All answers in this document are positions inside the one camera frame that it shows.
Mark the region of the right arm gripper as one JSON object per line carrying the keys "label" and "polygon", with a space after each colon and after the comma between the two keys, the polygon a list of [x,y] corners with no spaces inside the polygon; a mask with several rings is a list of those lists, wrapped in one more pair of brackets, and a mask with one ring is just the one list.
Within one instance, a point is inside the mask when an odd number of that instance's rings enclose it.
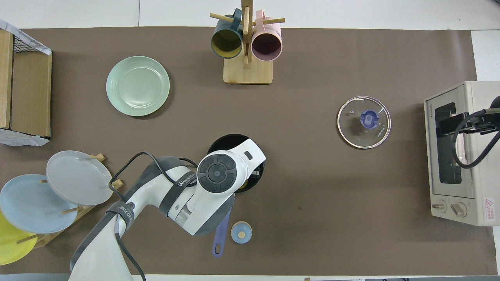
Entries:
{"label": "right arm gripper", "polygon": [[470,130],[469,133],[488,134],[500,130],[500,110],[480,110],[473,114],[460,113],[443,119],[439,122],[440,135],[453,135],[459,124],[469,116],[472,125],[466,123],[459,128],[459,132]]}

